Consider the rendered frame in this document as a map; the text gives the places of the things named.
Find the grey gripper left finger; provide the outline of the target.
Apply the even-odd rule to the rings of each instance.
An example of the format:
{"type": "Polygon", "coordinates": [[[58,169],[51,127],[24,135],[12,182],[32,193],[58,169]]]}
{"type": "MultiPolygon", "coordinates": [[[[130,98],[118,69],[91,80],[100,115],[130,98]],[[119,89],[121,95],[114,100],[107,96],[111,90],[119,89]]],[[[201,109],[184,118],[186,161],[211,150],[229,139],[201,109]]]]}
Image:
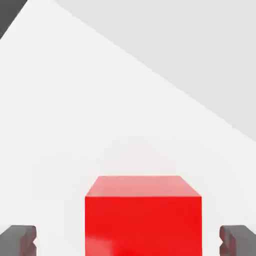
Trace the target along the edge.
{"type": "Polygon", "coordinates": [[[0,234],[0,256],[37,256],[34,225],[11,225],[0,234]]]}

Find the small red cube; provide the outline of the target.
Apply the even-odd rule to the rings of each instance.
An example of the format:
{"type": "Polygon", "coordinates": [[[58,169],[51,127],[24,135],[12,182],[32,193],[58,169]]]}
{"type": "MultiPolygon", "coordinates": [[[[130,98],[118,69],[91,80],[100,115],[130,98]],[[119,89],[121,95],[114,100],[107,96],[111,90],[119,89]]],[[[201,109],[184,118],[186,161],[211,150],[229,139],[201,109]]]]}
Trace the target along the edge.
{"type": "Polygon", "coordinates": [[[85,196],[85,256],[202,256],[202,198],[180,176],[99,176],[85,196]]]}

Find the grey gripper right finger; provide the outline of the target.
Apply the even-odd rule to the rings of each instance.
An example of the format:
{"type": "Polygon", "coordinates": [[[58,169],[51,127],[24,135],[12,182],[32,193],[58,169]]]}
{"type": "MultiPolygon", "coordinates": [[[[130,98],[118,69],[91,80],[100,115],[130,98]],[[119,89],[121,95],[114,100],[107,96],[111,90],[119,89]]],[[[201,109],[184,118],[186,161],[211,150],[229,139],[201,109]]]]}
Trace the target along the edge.
{"type": "Polygon", "coordinates": [[[256,234],[245,225],[222,225],[219,256],[256,256],[256,234]]]}

